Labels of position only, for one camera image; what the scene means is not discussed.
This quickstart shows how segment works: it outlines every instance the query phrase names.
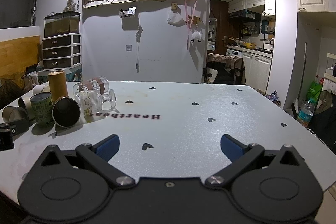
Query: plastic water bottle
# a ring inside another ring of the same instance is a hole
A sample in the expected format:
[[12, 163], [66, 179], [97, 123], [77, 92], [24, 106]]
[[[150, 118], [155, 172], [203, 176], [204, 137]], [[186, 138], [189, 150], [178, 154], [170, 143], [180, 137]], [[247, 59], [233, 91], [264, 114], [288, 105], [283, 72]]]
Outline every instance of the plastic water bottle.
[[305, 128], [308, 127], [315, 111], [315, 100], [310, 98], [308, 102], [302, 104], [297, 121]]

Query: kitchen counter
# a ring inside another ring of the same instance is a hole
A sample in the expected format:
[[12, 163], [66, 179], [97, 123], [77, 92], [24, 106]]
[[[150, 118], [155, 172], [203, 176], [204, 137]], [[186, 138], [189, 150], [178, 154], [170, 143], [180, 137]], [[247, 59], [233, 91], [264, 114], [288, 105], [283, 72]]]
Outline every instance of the kitchen counter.
[[238, 50], [238, 51], [242, 51], [242, 52], [250, 52], [250, 53], [254, 53], [254, 54], [258, 54], [258, 55], [262, 55], [262, 56], [265, 56], [265, 57], [272, 58], [272, 54], [268, 54], [268, 53], [265, 53], [265, 52], [260, 52], [260, 51], [257, 51], [257, 50], [250, 50], [249, 48], [241, 48], [241, 47], [238, 47], [238, 46], [226, 46], [226, 47], [231, 48], [233, 50]]

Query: glass cup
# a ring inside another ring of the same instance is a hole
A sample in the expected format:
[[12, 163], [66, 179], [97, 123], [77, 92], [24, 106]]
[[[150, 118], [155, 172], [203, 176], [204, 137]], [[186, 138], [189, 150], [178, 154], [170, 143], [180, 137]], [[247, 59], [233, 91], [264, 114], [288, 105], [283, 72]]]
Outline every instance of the glass cup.
[[108, 94], [100, 94], [96, 89], [79, 91], [75, 93], [75, 100], [81, 109], [81, 114], [84, 116], [101, 112], [103, 103], [105, 102], [110, 102], [111, 110], [117, 104], [116, 95], [113, 90], [110, 90]]
[[88, 81], [80, 82], [73, 86], [73, 95], [76, 96], [77, 92], [98, 90], [100, 95], [103, 95], [109, 90], [109, 82], [106, 77], [100, 76], [96, 78], [89, 79]]

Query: green can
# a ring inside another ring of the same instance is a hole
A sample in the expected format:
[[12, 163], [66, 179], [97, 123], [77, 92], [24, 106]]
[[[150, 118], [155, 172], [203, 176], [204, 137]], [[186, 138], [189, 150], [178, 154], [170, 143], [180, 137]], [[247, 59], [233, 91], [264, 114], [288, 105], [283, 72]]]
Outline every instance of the green can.
[[36, 123], [41, 127], [48, 127], [54, 124], [53, 102], [50, 92], [42, 92], [30, 98], [31, 107], [34, 111]]

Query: vase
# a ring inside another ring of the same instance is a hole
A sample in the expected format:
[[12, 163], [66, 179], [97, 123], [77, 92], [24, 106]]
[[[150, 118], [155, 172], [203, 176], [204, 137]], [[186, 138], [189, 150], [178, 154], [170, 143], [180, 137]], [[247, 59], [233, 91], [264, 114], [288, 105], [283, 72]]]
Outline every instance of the vase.
[[68, 0], [68, 5], [66, 7], [66, 11], [74, 11], [74, 0]]

